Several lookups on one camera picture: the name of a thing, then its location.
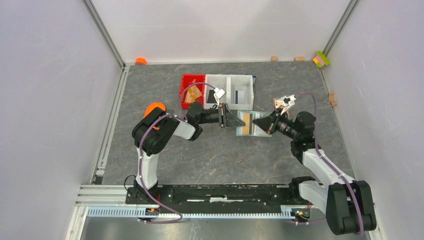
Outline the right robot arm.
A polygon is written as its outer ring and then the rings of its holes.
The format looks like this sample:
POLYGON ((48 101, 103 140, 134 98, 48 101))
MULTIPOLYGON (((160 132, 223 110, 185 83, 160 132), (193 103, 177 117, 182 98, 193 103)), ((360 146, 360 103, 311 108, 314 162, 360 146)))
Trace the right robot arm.
POLYGON ((275 110, 252 122, 269 135, 279 132, 289 137, 292 155, 317 177, 292 179, 288 196, 293 203, 309 201, 316 206, 335 235, 374 231, 377 219, 370 185, 344 173, 329 160, 316 142, 315 121, 316 117, 307 111, 290 120, 286 113, 275 110))

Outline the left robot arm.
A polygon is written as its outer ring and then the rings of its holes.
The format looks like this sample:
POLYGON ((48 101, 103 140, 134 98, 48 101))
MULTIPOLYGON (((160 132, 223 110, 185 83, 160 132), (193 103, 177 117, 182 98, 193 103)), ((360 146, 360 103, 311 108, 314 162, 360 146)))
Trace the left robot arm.
POLYGON ((246 123, 219 103, 205 109, 197 101, 189 105, 185 118, 170 114, 164 104, 154 102, 148 106, 143 119, 131 132, 138 154, 138 170, 134 187, 145 204, 157 198, 157 165, 159 153, 173 136, 195 141, 203 132, 202 124, 218 124, 221 128, 244 127, 246 123))

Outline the gold credit card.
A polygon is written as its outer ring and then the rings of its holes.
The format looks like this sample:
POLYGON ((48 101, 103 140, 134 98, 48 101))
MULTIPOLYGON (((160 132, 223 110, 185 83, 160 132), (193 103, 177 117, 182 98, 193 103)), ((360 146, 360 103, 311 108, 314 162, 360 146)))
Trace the gold credit card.
POLYGON ((190 93, 190 94, 196 96, 196 99, 198 99, 202 96, 202 91, 199 90, 199 88, 196 85, 189 87, 187 89, 187 93, 190 93))
POLYGON ((252 134, 252 120, 253 115, 251 113, 242 113, 241 119, 245 123, 244 126, 241 127, 240 134, 242 136, 248 136, 252 134))

